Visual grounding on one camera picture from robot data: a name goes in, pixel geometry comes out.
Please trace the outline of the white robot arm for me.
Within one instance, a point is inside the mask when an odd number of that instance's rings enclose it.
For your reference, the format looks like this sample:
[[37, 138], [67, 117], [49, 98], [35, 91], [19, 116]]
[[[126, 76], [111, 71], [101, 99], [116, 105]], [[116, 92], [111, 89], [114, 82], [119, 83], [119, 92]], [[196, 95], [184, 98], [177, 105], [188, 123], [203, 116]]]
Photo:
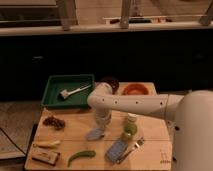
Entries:
[[102, 82], [87, 103], [95, 110], [97, 121], [107, 121], [111, 110], [173, 121], [172, 171], [213, 171], [213, 91], [115, 95]]

